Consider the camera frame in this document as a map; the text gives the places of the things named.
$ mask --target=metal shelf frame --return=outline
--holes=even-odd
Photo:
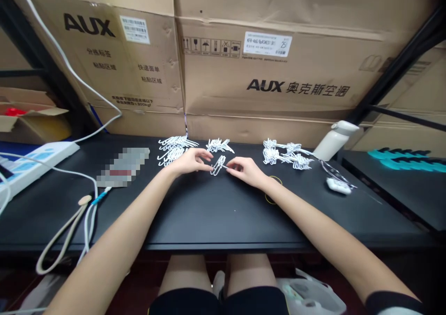
[[[347,121],[359,125],[370,112],[378,112],[422,126],[446,131],[446,125],[377,106],[398,81],[426,51],[446,39],[446,8],[441,4],[412,37],[362,101],[348,115]]]
[[[72,138],[94,132],[97,124],[14,0],[0,0],[0,26],[32,67],[28,70],[0,70],[0,78],[42,78],[50,89],[46,92],[53,97],[56,106],[69,110],[66,117],[72,128]]]

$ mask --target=desk surface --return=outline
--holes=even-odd
[[[326,173],[315,161],[312,170],[291,165],[265,165],[261,145],[230,144],[235,155],[252,157],[267,174],[279,177],[291,191],[320,209],[371,248],[424,247],[431,238],[406,220],[336,162],[332,165],[359,188],[350,196],[328,189]],[[113,189],[98,209],[93,242],[106,231],[161,169],[158,139],[98,135],[58,165],[97,176],[123,148],[149,147],[150,158],[129,187]],[[221,153],[214,154],[217,160]],[[78,209],[77,201],[92,191],[90,180],[56,171],[18,194],[0,218],[0,251],[42,250]],[[78,228],[69,250],[83,248]],[[59,249],[59,240],[54,249]],[[147,239],[146,249],[171,251],[273,251],[310,249],[306,237],[259,190],[222,170],[216,177],[194,172],[178,178],[168,191]]]
[[[361,151],[345,151],[343,157],[437,231],[446,230],[446,173],[392,170]]]

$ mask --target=floor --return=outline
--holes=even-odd
[[[113,298],[106,315],[147,314],[147,309],[158,294],[170,255],[164,252],[141,253]],[[226,267],[226,255],[205,256],[206,266],[212,281],[218,270]],[[347,304],[348,313],[366,314],[363,305],[345,278],[332,268],[319,254],[272,254],[269,255],[276,277],[294,277],[298,267],[316,279],[329,284]],[[0,300],[6,301],[3,311],[18,309],[41,280],[31,271],[17,270],[7,275],[0,283]]]

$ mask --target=forearm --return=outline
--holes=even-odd
[[[349,232],[274,179],[262,188],[296,223],[318,251],[351,283],[362,302],[377,290],[415,295]]]
[[[175,178],[176,174],[167,168],[154,177],[71,273],[46,315],[106,312]]]

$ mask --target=hand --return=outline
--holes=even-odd
[[[205,149],[190,148],[180,158],[166,166],[165,169],[172,170],[177,177],[193,171],[212,171],[214,168],[206,165],[202,158],[210,162],[210,159],[214,156]]]
[[[252,158],[235,157],[226,166],[227,172],[258,189],[268,181],[268,176],[259,169]]]

